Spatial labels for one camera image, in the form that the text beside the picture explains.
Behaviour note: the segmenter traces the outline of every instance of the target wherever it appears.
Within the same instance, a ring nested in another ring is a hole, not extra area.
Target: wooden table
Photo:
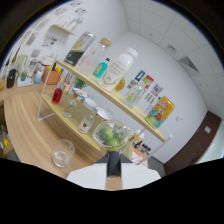
[[[4,103],[6,124],[13,148],[20,161],[34,165],[66,179],[71,171],[93,165],[103,154],[80,139],[57,116],[38,122],[37,111],[43,83],[0,91],[0,102]],[[45,92],[53,93],[55,85],[47,85]],[[52,113],[45,101],[41,116]],[[57,167],[53,160],[53,149],[60,139],[68,139],[75,146],[75,154],[65,168]],[[119,190],[120,181],[109,182],[108,190]]]

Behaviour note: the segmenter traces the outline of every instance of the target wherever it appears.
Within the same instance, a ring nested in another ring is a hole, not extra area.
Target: wooden shelf board
[[[97,116],[94,117],[95,121],[91,129],[88,133],[83,134],[79,132],[78,126],[83,119],[83,117],[87,114],[91,114],[91,111],[88,110],[85,106],[83,106],[82,103],[76,100],[76,110],[73,113],[71,118],[66,118],[63,116],[64,106],[65,103],[69,99],[74,99],[68,92],[64,92],[62,95],[62,98],[60,100],[60,103],[58,105],[53,104],[51,102],[53,93],[51,94],[44,94],[43,99],[47,102],[47,104],[51,107],[51,109],[54,111],[54,113],[76,134],[76,136],[83,139],[84,142],[86,142],[89,146],[97,149],[100,151],[98,145],[94,141],[92,137],[92,132],[95,130],[95,128],[102,122],[100,118]]]
[[[101,88],[97,84],[97,80],[91,76],[85,76],[82,75],[80,72],[77,71],[76,66],[72,66],[64,61],[57,60],[57,63],[64,67],[66,70],[83,80],[86,84],[91,86],[93,89],[98,91],[100,94],[102,94],[104,97],[106,97],[108,100],[110,100],[112,103],[114,103],[116,106],[118,106],[121,110],[123,110],[125,113],[127,113],[130,117],[132,117],[134,120],[136,120],[139,124],[141,124],[146,130],[148,130],[151,134],[153,134],[156,138],[158,138],[160,141],[164,142],[165,138],[161,131],[159,129],[155,129],[152,127],[146,120],[144,112],[138,107],[134,106],[132,109],[125,106],[122,102],[123,95],[121,93],[117,93],[115,91],[107,92],[103,88]]]
[[[58,24],[54,24],[54,25],[52,25],[52,27],[57,27],[57,28],[63,30],[64,32],[66,32],[66,33],[69,33],[69,34],[71,34],[71,35],[75,35],[75,34],[74,34],[73,32],[71,32],[70,30],[68,30],[68,29],[66,29],[66,28],[64,28],[63,26],[60,26],[60,25],[58,25]]]

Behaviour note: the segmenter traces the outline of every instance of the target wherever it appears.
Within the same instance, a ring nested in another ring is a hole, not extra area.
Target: red bottle
[[[57,89],[54,91],[54,95],[52,97],[52,103],[59,104],[62,93],[63,93],[64,82],[59,82],[57,84]]]

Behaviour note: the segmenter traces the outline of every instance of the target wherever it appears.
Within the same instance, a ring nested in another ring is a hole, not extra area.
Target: plastic bottle
[[[86,115],[78,126],[78,130],[83,134],[86,134],[94,124],[94,115],[97,114],[97,110],[92,109],[91,113],[90,115]]]
[[[111,41],[107,38],[102,38],[98,45],[95,45],[91,51],[78,62],[78,71],[83,75],[89,76],[93,74],[94,69],[99,64],[106,49],[111,45]]]
[[[108,92],[112,92],[131,68],[134,58],[136,57],[138,57],[138,53],[132,48],[127,48],[124,53],[115,59],[115,61],[99,79],[99,86]]]
[[[133,108],[135,104],[141,99],[146,89],[149,88],[148,83],[149,80],[147,78],[143,78],[141,84],[136,84],[132,86],[124,97],[123,103],[129,108]]]
[[[101,62],[95,69],[95,71],[93,72],[93,76],[96,77],[97,79],[99,79],[103,73],[106,71],[107,69],[107,63],[106,62]]]
[[[52,103],[59,104],[63,94],[64,85],[65,85],[64,82],[58,82],[57,89],[55,89],[54,95],[52,97]]]
[[[152,110],[152,108],[154,106],[154,104],[153,104],[154,100],[155,100],[155,98],[152,99],[152,101],[150,102],[149,106],[145,109],[145,111],[144,111],[145,115],[147,115],[147,114],[149,114],[151,112],[151,110]]]
[[[124,78],[121,79],[121,81],[118,83],[118,85],[115,87],[115,91],[118,92],[124,88],[125,80]]]
[[[37,73],[35,75],[34,82],[35,83],[40,83],[40,81],[42,79],[42,76],[43,76],[43,71],[42,70],[37,71]]]

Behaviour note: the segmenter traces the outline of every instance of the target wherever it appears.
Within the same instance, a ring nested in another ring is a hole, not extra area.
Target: green fruit
[[[118,144],[120,144],[121,142],[124,141],[124,138],[122,138],[122,137],[117,137],[116,139],[117,139],[117,141],[118,141]]]
[[[118,144],[119,144],[119,142],[116,138],[112,138],[106,142],[107,146],[116,146]]]
[[[106,141],[106,140],[109,140],[109,139],[113,138],[112,130],[108,127],[100,129],[99,138],[103,141]]]

